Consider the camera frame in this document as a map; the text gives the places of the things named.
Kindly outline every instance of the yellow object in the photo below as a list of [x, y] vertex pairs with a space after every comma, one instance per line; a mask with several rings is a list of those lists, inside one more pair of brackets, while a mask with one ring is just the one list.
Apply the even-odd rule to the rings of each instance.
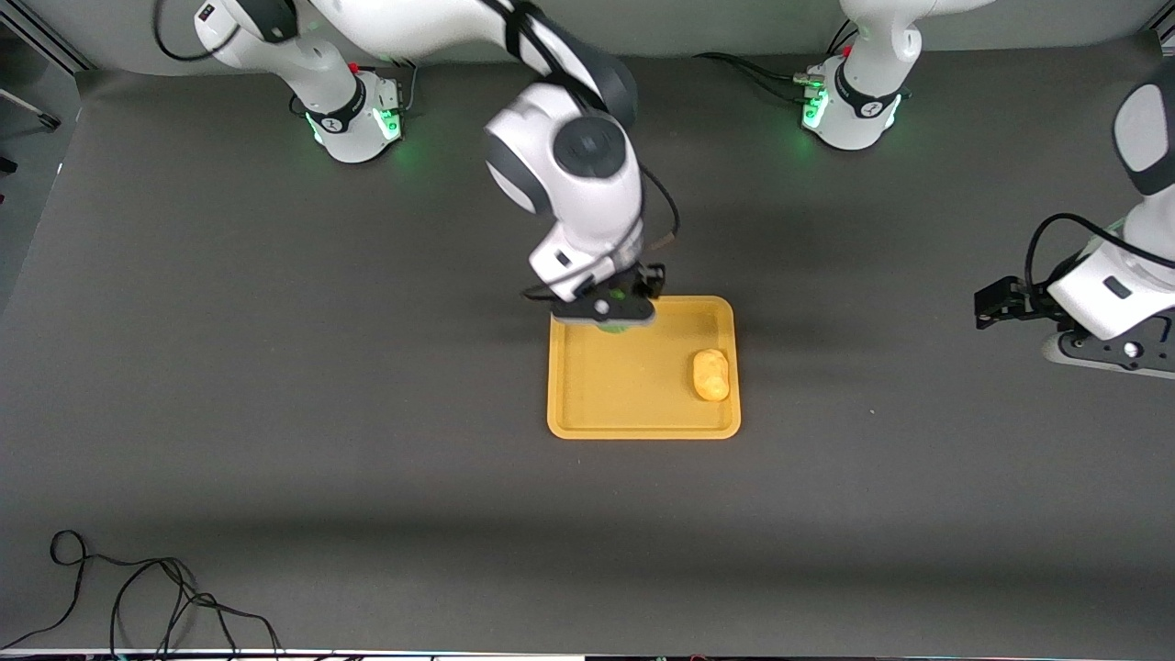
[[718, 350], [693, 355], [693, 390], [706, 402], [723, 402], [731, 394], [730, 364]]
[[[625, 333], [551, 319], [546, 424], [569, 440], [721, 440], [743, 423], [734, 311], [718, 296], [663, 296], [652, 324]], [[693, 362], [716, 350], [728, 396], [698, 397]]]

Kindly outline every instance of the gray table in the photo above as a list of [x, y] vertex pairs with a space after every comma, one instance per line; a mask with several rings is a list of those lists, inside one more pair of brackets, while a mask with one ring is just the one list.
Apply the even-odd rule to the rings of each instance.
[[[928, 54], [861, 154], [719, 63], [633, 61], [685, 215], [667, 292], [734, 305], [744, 406], [730, 441], [645, 444], [544, 424], [516, 291], [546, 227], [482, 162], [524, 69], [425, 70], [408, 141], [357, 167], [276, 79], [87, 74], [0, 324], [0, 632], [65, 606], [72, 526], [187, 559], [290, 647], [1170, 659], [1173, 385], [971, 317], [1043, 216], [1135, 203], [1108, 128], [1156, 61]], [[125, 576], [31, 643], [103, 645]], [[129, 598], [133, 643], [169, 596]]]

